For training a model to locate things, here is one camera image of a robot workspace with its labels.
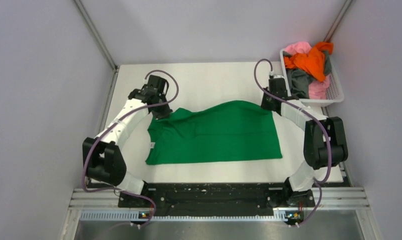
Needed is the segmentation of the green t-shirt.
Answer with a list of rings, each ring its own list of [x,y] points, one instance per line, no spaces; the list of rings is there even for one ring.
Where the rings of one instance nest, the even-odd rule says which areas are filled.
[[[192,112],[179,108],[147,129],[150,166],[281,159],[271,111],[233,100]]]

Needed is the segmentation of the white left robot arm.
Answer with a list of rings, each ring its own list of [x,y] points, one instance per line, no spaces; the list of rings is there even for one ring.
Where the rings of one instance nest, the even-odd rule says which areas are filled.
[[[146,83],[130,92],[120,112],[106,128],[82,144],[83,177],[102,182],[110,187],[130,193],[130,200],[138,207],[149,202],[144,190],[146,182],[131,173],[122,148],[138,124],[149,115],[153,119],[168,118],[172,109],[166,94],[169,81],[147,74]]]

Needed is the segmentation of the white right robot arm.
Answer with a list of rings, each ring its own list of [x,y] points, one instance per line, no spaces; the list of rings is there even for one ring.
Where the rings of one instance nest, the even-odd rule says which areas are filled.
[[[348,146],[343,120],[328,117],[304,105],[290,96],[283,76],[271,74],[268,87],[263,88],[261,108],[278,113],[296,124],[304,132],[304,160],[291,176],[287,177],[282,190],[282,200],[288,206],[296,206],[309,198],[316,181],[315,172],[330,169],[348,158]]]

